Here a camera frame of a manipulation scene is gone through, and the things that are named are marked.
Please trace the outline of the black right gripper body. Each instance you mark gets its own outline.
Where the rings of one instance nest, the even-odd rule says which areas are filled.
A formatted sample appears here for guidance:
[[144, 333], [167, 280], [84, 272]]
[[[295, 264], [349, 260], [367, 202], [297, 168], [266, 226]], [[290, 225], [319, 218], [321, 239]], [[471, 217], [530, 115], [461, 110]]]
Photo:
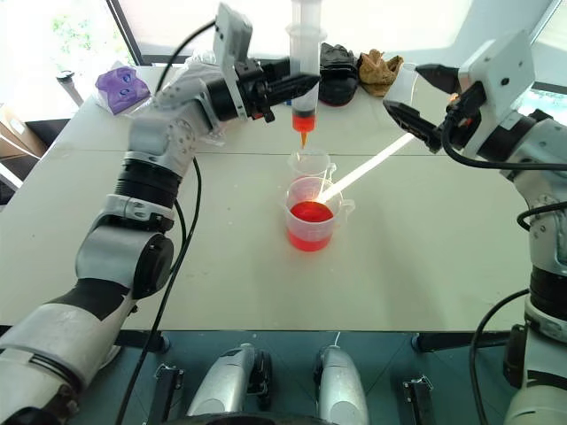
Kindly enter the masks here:
[[[481, 122], [479, 108], [484, 104], [484, 86], [481, 82], [473, 83], [468, 89], [451, 93], [446, 106], [446, 118], [453, 114], [456, 125], [451, 129], [449, 145], [461, 151], [476, 133]], [[436, 127], [439, 137], [437, 150], [443, 150], [442, 134], [446, 127], [446, 119]]]

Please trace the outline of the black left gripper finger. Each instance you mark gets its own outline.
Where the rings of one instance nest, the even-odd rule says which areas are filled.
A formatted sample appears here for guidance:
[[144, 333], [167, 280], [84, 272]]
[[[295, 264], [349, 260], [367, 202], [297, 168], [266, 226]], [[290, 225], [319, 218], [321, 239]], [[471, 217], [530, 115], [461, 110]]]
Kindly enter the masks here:
[[298, 73], [270, 82], [267, 87], [269, 105], [286, 103], [308, 93], [320, 80], [318, 74]]
[[291, 74], [289, 58], [261, 58], [260, 67], [267, 79], [285, 79]]

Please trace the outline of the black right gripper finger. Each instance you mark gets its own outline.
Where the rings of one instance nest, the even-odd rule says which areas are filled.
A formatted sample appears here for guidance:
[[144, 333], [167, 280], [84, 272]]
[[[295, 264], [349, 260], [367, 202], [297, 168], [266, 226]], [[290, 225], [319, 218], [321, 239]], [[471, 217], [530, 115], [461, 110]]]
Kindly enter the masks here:
[[462, 92], [459, 82], [459, 69], [457, 67], [425, 64], [417, 66], [416, 72], [434, 88], [449, 95]]
[[424, 142], [431, 153], [441, 149], [441, 130], [421, 117], [413, 107], [398, 101], [384, 100], [383, 106], [394, 122], [405, 132]]

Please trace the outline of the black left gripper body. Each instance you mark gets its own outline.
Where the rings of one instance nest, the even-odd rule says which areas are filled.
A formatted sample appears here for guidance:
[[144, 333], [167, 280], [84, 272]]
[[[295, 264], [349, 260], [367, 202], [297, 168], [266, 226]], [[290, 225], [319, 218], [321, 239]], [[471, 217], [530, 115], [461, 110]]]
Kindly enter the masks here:
[[259, 63], [248, 58], [236, 62], [237, 87], [243, 100], [246, 116], [252, 120], [275, 120], [268, 102], [268, 80]]

